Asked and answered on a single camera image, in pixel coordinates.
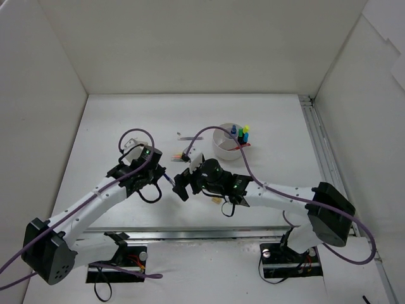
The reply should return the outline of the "blue ballpoint pen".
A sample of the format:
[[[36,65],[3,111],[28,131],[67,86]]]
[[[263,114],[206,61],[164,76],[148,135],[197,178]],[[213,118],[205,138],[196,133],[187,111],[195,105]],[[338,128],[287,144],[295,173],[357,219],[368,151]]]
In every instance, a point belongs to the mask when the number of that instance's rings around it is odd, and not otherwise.
[[[163,174],[163,176],[171,184],[172,187],[175,187],[175,183],[174,183],[173,179],[171,179],[167,174]]]

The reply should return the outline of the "green cap black highlighter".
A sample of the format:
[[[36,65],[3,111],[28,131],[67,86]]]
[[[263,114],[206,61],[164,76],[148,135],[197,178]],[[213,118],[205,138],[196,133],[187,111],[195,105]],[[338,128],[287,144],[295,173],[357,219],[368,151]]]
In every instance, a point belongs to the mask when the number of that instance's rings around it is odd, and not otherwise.
[[[242,143],[244,141],[244,132],[243,132],[243,128],[240,128],[238,130],[238,142]]]

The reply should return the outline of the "clear glue bottle blue cap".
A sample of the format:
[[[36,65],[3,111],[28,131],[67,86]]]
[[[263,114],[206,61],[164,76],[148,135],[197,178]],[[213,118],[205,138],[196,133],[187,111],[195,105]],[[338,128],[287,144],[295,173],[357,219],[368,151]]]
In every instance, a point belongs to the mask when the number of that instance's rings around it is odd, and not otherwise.
[[[236,125],[232,125],[231,129],[230,129],[230,133],[232,137],[236,137],[237,136],[237,128]]]

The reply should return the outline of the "red ballpoint pen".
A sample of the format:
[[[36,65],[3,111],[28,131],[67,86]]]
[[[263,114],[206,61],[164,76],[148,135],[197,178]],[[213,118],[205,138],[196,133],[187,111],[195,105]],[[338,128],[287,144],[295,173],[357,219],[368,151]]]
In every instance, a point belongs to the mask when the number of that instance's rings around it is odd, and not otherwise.
[[[250,147],[250,146],[251,146],[250,143],[245,143],[245,144],[241,144],[240,146],[236,146],[236,147],[234,147],[234,148],[232,148],[232,149],[230,149],[230,150],[228,150],[228,151],[237,151],[237,150],[239,150],[240,148],[246,148],[246,147]]]

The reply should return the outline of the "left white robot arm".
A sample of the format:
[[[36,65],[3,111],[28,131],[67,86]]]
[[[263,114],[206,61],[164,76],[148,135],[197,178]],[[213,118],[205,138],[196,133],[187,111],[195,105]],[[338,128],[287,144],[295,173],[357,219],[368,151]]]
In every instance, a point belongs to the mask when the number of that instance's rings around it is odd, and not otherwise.
[[[73,269],[92,263],[121,265],[128,253],[128,235],[104,232],[83,238],[82,233],[110,208],[148,185],[156,185],[165,168],[159,164],[162,152],[144,146],[131,164],[120,163],[74,205],[42,221],[33,219],[25,229],[27,250],[21,254],[49,285],[61,282]]]

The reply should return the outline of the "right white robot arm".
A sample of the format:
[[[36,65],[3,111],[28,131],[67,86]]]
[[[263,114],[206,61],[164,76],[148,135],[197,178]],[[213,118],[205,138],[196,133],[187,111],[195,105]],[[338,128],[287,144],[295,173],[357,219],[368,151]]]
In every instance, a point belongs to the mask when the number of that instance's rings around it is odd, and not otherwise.
[[[306,218],[282,238],[281,256],[294,261],[309,248],[325,243],[344,247],[351,229],[354,206],[327,182],[316,187],[289,187],[256,182],[250,175],[233,174],[221,168],[214,158],[196,168],[186,168],[174,177],[173,192],[182,201],[202,191],[225,198],[234,206],[268,207]]]

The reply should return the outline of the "small wooden clip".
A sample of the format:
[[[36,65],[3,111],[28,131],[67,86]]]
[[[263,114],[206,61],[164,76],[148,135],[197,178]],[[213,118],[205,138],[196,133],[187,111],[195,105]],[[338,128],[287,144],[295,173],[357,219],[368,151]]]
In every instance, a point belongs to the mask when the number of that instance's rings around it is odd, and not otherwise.
[[[212,198],[211,200],[212,200],[212,202],[214,202],[216,204],[220,204],[222,202],[221,198]]]

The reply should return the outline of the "white round divided organizer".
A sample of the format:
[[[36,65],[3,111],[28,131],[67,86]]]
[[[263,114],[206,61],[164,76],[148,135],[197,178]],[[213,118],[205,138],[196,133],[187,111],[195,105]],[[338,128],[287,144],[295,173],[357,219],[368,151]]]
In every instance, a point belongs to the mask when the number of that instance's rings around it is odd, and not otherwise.
[[[236,131],[240,128],[240,125],[233,123],[225,123],[220,125],[221,129],[226,129],[231,132],[232,127],[235,126]],[[213,131],[212,147],[214,155],[225,161],[234,161],[239,159],[242,155],[238,146],[230,135],[221,129],[215,129]]]

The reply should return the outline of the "dark pen in clear sleeve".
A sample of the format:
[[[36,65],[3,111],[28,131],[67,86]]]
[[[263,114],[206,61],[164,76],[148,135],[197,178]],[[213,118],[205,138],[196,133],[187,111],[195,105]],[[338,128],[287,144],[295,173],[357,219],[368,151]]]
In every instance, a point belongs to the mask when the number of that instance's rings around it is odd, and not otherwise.
[[[202,141],[204,138],[202,136],[192,137],[192,136],[180,136],[177,137],[178,141]]]

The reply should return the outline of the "aluminium frame rail front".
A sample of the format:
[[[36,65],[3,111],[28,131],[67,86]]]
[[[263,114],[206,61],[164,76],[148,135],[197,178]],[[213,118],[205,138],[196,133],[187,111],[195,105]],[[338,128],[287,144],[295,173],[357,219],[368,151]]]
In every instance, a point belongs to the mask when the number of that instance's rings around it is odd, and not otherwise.
[[[90,226],[79,234],[81,238],[104,232],[124,232],[131,240],[225,240],[225,239],[279,239],[289,227],[282,226],[225,226],[225,227],[136,227]]]

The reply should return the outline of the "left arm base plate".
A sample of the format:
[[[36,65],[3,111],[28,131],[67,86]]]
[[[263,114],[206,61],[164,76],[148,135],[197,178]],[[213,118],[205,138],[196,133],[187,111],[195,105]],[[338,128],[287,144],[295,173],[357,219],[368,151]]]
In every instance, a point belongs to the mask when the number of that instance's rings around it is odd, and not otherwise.
[[[104,263],[108,265],[115,265],[119,268],[127,269],[133,272],[144,273],[146,270],[146,259],[147,246],[141,246],[138,244],[130,245],[120,262],[115,264],[113,262]],[[85,283],[90,284],[95,282],[109,282],[110,284],[118,284],[140,283],[145,281],[144,278],[137,277],[136,275],[131,275],[126,272],[120,272],[115,269],[101,268],[101,272],[102,274],[100,274],[100,271],[98,271],[96,267],[88,267]]]

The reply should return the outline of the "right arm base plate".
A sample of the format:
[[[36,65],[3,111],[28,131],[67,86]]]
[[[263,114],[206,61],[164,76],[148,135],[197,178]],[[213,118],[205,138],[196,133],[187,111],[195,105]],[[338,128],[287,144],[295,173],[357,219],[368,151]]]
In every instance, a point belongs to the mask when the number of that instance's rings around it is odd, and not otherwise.
[[[280,284],[291,278],[323,276],[320,257],[315,247],[298,254],[281,249],[279,243],[260,243],[259,252],[259,275],[270,284]]]

